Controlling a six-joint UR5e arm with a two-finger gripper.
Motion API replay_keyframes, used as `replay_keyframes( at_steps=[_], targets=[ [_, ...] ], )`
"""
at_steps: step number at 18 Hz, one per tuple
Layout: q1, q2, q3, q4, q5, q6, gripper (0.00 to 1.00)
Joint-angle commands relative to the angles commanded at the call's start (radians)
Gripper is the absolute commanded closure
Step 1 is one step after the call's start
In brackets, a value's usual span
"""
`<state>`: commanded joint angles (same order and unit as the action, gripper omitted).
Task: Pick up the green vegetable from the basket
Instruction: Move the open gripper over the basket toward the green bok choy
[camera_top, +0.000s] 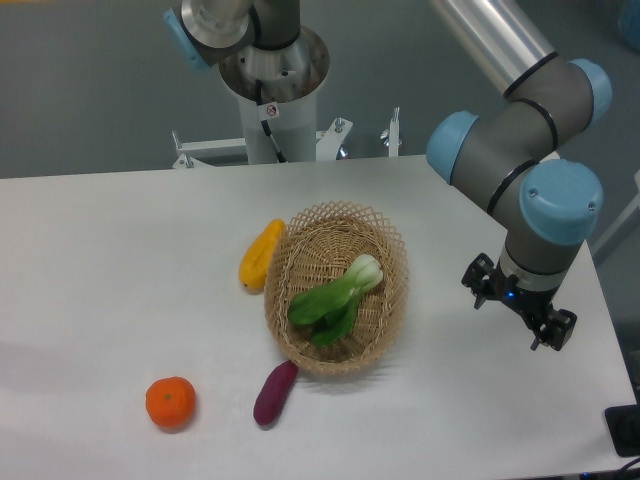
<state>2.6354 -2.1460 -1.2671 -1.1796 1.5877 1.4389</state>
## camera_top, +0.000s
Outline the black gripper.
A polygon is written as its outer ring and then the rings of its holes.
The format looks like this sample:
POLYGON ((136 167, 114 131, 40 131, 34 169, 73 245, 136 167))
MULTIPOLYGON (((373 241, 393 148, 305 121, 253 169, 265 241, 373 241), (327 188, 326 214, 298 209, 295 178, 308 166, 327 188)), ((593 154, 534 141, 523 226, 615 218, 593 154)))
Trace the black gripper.
POLYGON ((485 253, 480 253, 467 267, 461 283, 471 290, 475 309, 480 309, 487 300, 497 299, 520 315, 526 325, 531 325, 530 330, 534 334, 530 346, 532 351, 540 346, 560 351, 572 336, 577 315, 551 307, 558 286, 533 290, 520 287, 519 280, 515 274, 506 275, 501 264, 495 269, 493 261, 485 253))

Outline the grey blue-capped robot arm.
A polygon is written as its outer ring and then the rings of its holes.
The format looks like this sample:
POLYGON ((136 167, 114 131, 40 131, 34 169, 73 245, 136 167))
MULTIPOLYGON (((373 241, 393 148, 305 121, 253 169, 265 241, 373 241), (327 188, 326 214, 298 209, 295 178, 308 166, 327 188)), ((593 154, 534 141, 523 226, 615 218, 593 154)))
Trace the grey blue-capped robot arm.
MULTIPOLYGON (((482 120, 460 111, 431 134, 426 159, 507 232, 500 258, 478 256, 462 282, 477 304, 516 312, 536 345, 562 348, 575 315, 552 300, 594 229, 602 186, 554 151, 608 109, 602 68, 567 61, 513 1, 437 1, 434 10, 507 101, 482 120)), ((324 42, 296 1, 184 1, 163 16, 195 69, 217 66, 241 109, 251 163, 321 159, 315 95, 329 70, 324 42)))

